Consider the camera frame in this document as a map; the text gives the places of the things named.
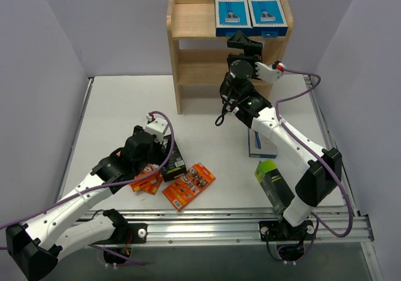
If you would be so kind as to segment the blue Harry's razor box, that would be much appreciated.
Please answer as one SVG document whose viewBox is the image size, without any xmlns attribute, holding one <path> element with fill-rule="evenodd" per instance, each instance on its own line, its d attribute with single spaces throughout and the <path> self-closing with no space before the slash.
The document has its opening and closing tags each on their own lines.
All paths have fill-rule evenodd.
<svg viewBox="0 0 401 281">
<path fill-rule="evenodd" d="M 280 0 L 247 0 L 252 35 L 265 38 L 286 36 L 288 22 Z"/>
<path fill-rule="evenodd" d="M 253 27 L 247 0 L 214 0 L 216 36 L 232 36 L 241 30 L 250 36 Z"/>
</svg>

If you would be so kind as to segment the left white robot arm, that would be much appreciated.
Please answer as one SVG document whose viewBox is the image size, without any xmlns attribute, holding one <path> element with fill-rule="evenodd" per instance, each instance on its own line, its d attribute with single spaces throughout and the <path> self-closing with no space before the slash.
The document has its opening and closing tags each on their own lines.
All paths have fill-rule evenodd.
<svg viewBox="0 0 401 281">
<path fill-rule="evenodd" d="M 75 222 L 122 187 L 139 181 L 148 164 L 163 167 L 170 156 L 163 145 L 166 122 L 135 126 L 123 147 L 100 162 L 52 207 L 6 224 L 6 250 L 28 280 L 41 280 L 69 254 L 98 241 L 121 242 L 128 223 L 115 209 L 79 225 Z"/>
</svg>

